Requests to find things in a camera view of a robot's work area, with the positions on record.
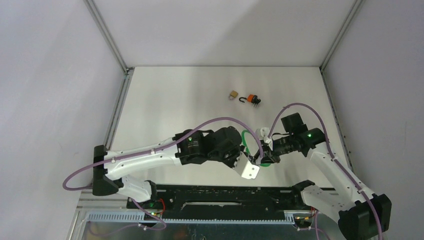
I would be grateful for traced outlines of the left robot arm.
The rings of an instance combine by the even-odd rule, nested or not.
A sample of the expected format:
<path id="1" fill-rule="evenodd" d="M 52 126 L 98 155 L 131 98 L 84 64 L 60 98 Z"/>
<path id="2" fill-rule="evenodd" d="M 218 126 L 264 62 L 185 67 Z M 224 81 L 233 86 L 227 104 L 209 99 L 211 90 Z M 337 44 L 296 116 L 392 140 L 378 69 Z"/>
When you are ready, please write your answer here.
<path id="1" fill-rule="evenodd" d="M 111 151 L 97 146 L 93 161 L 98 165 L 93 168 L 92 193 L 98 197 L 119 194 L 145 208 L 153 208 L 158 202 L 156 184 L 140 180 L 134 173 L 207 161 L 233 169 L 245 152 L 241 134 L 233 126 L 217 131 L 187 129 L 156 144 L 130 150 Z"/>

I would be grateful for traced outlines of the green cable lock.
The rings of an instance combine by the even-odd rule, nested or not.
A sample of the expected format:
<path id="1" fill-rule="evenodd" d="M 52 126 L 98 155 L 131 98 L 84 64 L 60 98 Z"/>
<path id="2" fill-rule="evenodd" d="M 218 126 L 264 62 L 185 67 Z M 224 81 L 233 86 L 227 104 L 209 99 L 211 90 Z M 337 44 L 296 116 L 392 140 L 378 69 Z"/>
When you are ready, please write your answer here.
<path id="1" fill-rule="evenodd" d="M 241 141 L 242 141 L 242 145 L 245 147 L 245 152 L 247 153 L 247 154 L 250 154 L 250 150 L 249 150 L 249 147 L 248 147 L 248 145 L 247 145 L 247 141 L 246 141 L 246 138 L 245 138 L 245 134 L 250 134 L 250 132 L 248 131 L 248 130 L 243 130 L 242 132 L 241 132 Z M 270 163 L 261 163 L 260 164 L 260 166 L 261 167 L 270 167 L 271 166 L 271 164 Z"/>

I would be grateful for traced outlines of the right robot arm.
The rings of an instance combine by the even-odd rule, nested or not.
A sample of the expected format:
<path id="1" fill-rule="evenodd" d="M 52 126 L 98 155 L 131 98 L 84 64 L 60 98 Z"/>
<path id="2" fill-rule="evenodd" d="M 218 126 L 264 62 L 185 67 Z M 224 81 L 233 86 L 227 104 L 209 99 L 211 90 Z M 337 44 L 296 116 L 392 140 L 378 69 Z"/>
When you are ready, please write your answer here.
<path id="1" fill-rule="evenodd" d="M 264 153 L 263 160 L 276 163 L 282 155 L 300 152 L 313 163 L 336 191 L 332 195 L 314 182 L 304 180 L 293 185 L 291 204 L 297 209 L 306 206 L 317 209 L 337 223 L 347 240 L 368 240 L 381 237 L 390 226 L 392 202 L 377 195 L 349 169 L 340 163 L 330 149 L 325 133 L 319 128 L 308 129 L 299 113 L 282 118 L 286 135 L 273 139 L 267 127 L 256 130 Z"/>

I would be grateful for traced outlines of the orange black padlock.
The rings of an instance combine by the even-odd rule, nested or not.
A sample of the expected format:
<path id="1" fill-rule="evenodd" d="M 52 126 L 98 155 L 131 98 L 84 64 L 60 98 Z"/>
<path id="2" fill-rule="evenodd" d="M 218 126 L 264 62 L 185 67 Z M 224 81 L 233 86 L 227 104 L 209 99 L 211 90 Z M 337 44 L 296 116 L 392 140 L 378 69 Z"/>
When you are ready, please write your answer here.
<path id="1" fill-rule="evenodd" d="M 245 102 L 252 103 L 255 99 L 259 99 L 258 96 L 254 94 L 250 94 L 248 97 L 240 97 L 238 100 L 242 103 L 245 103 Z"/>

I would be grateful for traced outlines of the black-headed key bunch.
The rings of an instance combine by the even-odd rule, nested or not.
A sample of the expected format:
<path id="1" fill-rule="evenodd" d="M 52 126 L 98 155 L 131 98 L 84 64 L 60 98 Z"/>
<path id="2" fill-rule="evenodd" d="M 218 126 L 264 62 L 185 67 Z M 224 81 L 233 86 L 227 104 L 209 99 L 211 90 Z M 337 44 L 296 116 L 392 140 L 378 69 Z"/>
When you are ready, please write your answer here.
<path id="1" fill-rule="evenodd" d="M 259 98 L 255 99 L 255 100 L 252 102 L 252 103 L 253 103 L 253 106 L 254 106 L 255 108 L 257 108 L 261 101 L 262 101 L 262 100 L 261 100 L 261 99 L 259 99 Z"/>

